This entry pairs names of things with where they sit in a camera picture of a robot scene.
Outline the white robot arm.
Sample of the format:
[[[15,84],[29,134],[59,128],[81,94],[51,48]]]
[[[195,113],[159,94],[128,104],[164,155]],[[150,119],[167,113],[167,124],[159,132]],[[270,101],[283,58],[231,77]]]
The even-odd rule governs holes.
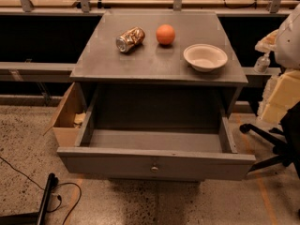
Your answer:
[[[300,68],[300,4],[275,30],[255,45],[261,53],[273,52],[276,62],[292,69]]]

